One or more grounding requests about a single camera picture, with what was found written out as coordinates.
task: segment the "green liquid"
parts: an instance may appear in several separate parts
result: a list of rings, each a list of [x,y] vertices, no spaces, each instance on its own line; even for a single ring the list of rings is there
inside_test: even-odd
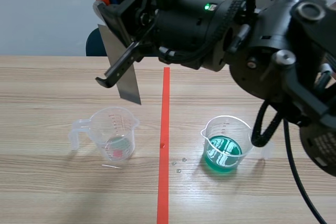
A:
[[[227,136],[214,136],[210,142],[221,152],[230,155],[241,155],[242,149],[233,139]],[[208,145],[204,153],[206,163],[214,170],[219,172],[229,172],[238,166],[240,157],[230,157],[219,153]]]

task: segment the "red tape line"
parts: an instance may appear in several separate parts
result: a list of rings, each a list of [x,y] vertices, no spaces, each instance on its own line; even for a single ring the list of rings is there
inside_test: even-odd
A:
[[[170,68],[163,69],[157,224],[169,224],[169,106]]]

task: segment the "robotic arm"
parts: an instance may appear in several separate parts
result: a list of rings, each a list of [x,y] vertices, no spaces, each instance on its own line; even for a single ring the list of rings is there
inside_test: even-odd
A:
[[[303,147],[325,172],[336,176],[336,12],[326,0],[111,0],[95,11],[127,47],[97,78],[114,86],[128,68],[156,55],[165,64],[220,71],[228,64],[236,83],[265,100],[251,138],[267,144],[282,119],[300,129]],[[277,115],[261,134],[268,105]]]

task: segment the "clear plastic cup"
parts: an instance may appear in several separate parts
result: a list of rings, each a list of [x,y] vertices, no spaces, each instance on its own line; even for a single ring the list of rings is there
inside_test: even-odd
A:
[[[221,115],[211,119],[201,135],[205,139],[205,161],[220,172],[237,168],[253,149],[250,126],[234,116]]]
[[[80,132],[88,134],[100,153],[111,161],[121,161],[134,151],[134,129],[139,120],[127,109],[110,107],[96,112],[90,119],[72,124],[69,140],[73,150],[79,148]]]

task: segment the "screw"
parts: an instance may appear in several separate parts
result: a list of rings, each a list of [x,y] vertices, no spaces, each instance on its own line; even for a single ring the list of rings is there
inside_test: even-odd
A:
[[[289,66],[296,62],[296,57],[291,51],[279,50],[275,53],[275,62],[280,66]]]
[[[256,69],[257,68],[257,59],[255,57],[250,57],[247,60],[247,67],[250,69]]]
[[[252,62],[252,61],[249,61],[249,62],[247,63],[247,66],[248,66],[248,68],[250,68],[250,69],[256,69],[256,68],[257,68],[257,64],[255,64],[255,63]]]
[[[147,13],[143,13],[140,17],[141,25],[145,26],[149,23],[149,15]]]

